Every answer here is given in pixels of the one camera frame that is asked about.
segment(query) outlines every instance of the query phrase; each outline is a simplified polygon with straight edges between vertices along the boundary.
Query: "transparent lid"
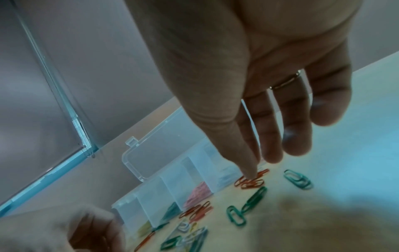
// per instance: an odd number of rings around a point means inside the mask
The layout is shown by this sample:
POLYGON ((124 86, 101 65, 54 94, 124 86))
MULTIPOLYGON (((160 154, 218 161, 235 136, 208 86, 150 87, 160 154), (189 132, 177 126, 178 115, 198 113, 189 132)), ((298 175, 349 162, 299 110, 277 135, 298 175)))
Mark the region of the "transparent lid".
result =
POLYGON ((142 182, 179 157, 205 134, 180 107, 122 155, 122 162, 142 182))

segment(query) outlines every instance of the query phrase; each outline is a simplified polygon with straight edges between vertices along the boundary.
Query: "table surface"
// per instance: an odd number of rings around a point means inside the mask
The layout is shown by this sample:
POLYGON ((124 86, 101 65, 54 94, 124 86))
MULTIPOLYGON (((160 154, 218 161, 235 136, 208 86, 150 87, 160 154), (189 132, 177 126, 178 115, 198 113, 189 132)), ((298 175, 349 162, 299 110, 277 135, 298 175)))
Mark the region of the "table surface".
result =
MULTIPOLYGON (((271 170, 264 176, 268 192, 246 214, 246 226, 234 226, 226 216, 226 208, 234 205, 241 209, 256 189, 241 190, 231 185, 208 198, 214 209, 198 223, 209 230, 202 251, 263 251, 257 245, 263 239, 263 227, 270 225, 271 214, 285 204, 287 197, 327 200, 342 207, 372 202, 398 209, 398 69, 396 53, 354 72, 352 103, 344 118, 331 127, 313 127, 313 148, 309 154, 285 155, 279 164, 264 165, 271 170), (309 177, 314 188, 296 188, 284 179, 286 169, 309 177)), ((277 118, 282 129, 281 115, 277 118)), ((173 219, 139 251, 159 251, 160 244, 177 224, 178 219, 173 219)), ((133 251, 142 239, 129 241, 128 250, 133 251)))

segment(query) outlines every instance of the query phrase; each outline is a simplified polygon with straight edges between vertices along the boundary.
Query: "gold ring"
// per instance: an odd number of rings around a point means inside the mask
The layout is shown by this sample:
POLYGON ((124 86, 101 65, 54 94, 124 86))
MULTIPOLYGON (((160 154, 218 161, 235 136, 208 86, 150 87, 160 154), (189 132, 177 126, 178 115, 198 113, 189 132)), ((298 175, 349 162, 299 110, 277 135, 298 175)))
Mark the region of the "gold ring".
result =
POLYGON ((274 85, 272 87, 269 87, 271 90, 277 90, 279 88, 282 88, 290 83, 292 83, 294 80, 298 79, 300 76, 300 70, 296 72, 295 74, 289 76, 286 80, 282 81, 280 84, 274 85))

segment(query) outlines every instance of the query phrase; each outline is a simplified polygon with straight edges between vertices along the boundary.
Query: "wooden table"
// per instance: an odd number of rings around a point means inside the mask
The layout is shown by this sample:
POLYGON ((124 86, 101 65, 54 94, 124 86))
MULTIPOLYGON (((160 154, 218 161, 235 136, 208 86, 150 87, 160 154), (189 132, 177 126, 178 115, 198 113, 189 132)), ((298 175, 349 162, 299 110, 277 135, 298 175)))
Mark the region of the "wooden table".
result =
MULTIPOLYGON (((214 210, 198 223, 209 230, 202 251, 263 251, 259 244, 273 235, 265 228, 275 224, 286 197, 299 198, 300 202, 321 199, 340 207, 369 202, 399 208, 399 53, 355 72, 353 90, 351 106, 341 122, 327 128, 313 127, 309 154, 285 155, 281 163, 265 165, 271 170, 264 176, 268 192, 246 214, 246 226, 238 228, 230 223, 226 208, 234 205, 241 209, 256 189, 241 190, 231 185, 208 199, 214 210), (314 188, 296 188, 283 178, 285 169, 303 173, 314 188)), ((282 129, 281 115, 277 118, 282 129)), ((175 218, 139 251, 159 251, 177 223, 175 218)), ((129 251, 139 242, 130 242, 129 251)))

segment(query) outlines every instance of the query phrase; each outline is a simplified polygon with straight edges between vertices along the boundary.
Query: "hand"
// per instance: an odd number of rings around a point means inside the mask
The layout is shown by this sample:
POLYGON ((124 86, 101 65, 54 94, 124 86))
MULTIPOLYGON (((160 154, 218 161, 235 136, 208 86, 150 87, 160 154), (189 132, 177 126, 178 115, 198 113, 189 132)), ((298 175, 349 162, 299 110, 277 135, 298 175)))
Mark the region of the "hand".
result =
POLYGON ((113 214, 93 206, 63 206, 0 219, 0 251, 124 252, 113 214))
POLYGON ((338 121, 351 97, 347 35, 361 0, 126 0, 169 88, 225 158, 256 176, 261 156, 311 149, 312 122, 338 121), (305 69, 310 108, 299 78, 274 91, 278 130, 266 90, 305 69))

